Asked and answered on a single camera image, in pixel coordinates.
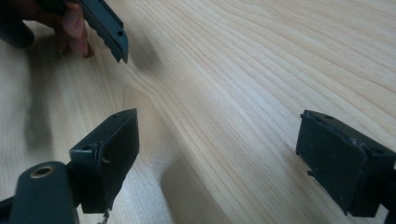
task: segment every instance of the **wood grain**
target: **wood grain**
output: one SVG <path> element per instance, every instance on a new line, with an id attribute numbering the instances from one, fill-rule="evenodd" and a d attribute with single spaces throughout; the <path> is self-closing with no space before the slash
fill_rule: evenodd
<path id="1" fill-rule="evenodd" d="M 112 113 L 138 109 L 141 153 L 109 223 L 382 223 L 344 216 L 294 153 L 304 109 L 396 148 L 396 3 L 107 1 L 130 61 L 90 31 L 91 59 L 59 55 L 29 22 L 0 43 L 0 198 Z M 99 216 L 80 214 L 82 223 Z"/>

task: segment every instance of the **wooden table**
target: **wooden table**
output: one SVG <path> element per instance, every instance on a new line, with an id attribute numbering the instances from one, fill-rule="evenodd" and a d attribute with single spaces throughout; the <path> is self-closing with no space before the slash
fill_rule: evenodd
<path id="1" fill-rule="evenodd" d="M 396 3 L 108 1 L 130 60 L 59 55 L 29 22 L 0 43 L 0 198 L 21 172 L 68 162 L 112 113 L 137 108 L 141 152 L 109 223 L 382 223 L 344 216 L 295 155 L 304 109 L 396 148 Z M 82 223 L 100 216 L 80 215 Z"/>

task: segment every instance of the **light wood surface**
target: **light wood surface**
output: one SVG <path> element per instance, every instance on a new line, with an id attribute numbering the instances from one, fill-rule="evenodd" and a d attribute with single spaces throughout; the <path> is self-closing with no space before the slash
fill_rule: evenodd
<path id="1" fill-rule="evenodd" d="M 344 216 L 294 150 L 304 109 L 396 148 L 395 1 L 107 2 L 127 64 L 92 30 L 88 60 L 34 22 L 29 49 L 0 43 L 0 199 L 135 107 L 141 152 L 109 223 L 383 222 Z"/>

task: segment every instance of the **hand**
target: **hand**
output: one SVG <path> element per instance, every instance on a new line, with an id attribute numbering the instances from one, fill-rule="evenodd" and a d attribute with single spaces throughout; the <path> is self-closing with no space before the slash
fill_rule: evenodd
<path id="1" fill-rule="evenodd" d="M 88 32 L 81 6 L 70 2 L 64 4 L 67 10 L 60 17 L 44 11 L 35 0 L 9 1 L 10 9 L 23 20 L 38 21 L 51 27 L 55 31 L 56 45 L 60 52 L 71 49 L 77 55 L 91 57 L 93 51 L 87 41 Z"/>

